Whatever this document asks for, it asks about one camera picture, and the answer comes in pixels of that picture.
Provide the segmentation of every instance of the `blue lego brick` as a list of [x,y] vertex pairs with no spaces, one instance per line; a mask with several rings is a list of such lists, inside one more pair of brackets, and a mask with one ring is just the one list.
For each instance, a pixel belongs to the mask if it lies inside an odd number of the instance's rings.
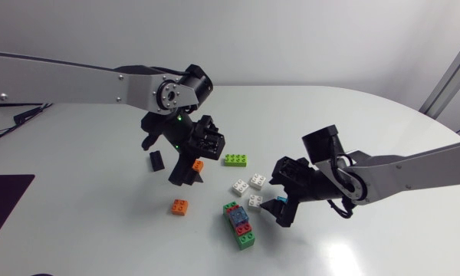
[[248,222],[248,215],[245,210],[240,206],[237,209],[228,213],[228,219],[234,228]]
[[277,200],[280,200],[280,201],[282,201],[282,202],[284,202],[284,203],[288,202],[288,199],[287,199],[287,198],[284,198],[284,197],[282,197],[282,196],[278,196],[276,199],[277,199]]

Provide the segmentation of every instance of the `orange lego brick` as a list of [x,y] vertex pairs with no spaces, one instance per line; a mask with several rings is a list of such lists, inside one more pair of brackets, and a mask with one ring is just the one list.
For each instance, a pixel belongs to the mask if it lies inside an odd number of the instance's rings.
[[189,203],[186,200],[176,199],[172,205],[172,214],[174,215],[186,215],[187,206]]
[[194,169],[196,172],[200,173],[202,171],[204,163],[202,161],[196,160],[194,161],[194,164],[192,164],[192,169]]

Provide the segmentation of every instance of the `white table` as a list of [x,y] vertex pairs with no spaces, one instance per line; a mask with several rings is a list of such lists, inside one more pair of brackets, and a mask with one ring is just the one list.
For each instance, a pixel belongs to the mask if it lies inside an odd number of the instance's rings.
[[[216,87],[192,118],[213,117],[226,153],[246,168],[205,160],[204,183],[168,182],[177,160],[161,137],[166,169],[141,149],[145,112],[116,105],[56,105],[0,140],[0,174],[36,179],[0,231],[0,275],[460,275],[460,186],[403,192],[340,218],[326,202],[300,204],[291,228],[248,212],[254,246],[239,251],[222,206],[237,179],[270,179],[283,156],[307,156],[301,137],[336,124],[345,150],[413,153],[460,141],[422,114],[333,87]],[[189,201],[186,216],[169,211]]]

